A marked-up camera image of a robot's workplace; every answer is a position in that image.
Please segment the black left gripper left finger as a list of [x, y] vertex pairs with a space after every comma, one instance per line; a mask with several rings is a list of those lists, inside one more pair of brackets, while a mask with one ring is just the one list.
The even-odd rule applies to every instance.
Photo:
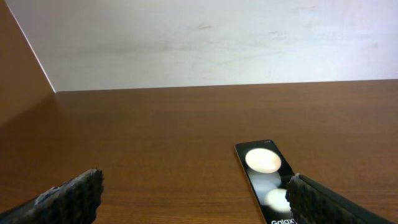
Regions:
[[1, 214], [3, 224], [92, 224], [101, 205], [103, 172], [89, 169]]

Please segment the black Galaxy smartphone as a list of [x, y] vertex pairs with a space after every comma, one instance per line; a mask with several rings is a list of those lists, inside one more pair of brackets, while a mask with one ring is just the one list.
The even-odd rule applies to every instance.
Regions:
[[239, 143], [235, 150], [265, 222], [295, 223], [286, 199], [287, 183], [294, 171], [274, 141]]

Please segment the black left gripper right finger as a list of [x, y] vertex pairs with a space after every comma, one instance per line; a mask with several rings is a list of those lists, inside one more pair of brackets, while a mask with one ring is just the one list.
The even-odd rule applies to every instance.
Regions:
[[295, 174], [285, 195], [297, 223], [393, 224], [302, 174]]

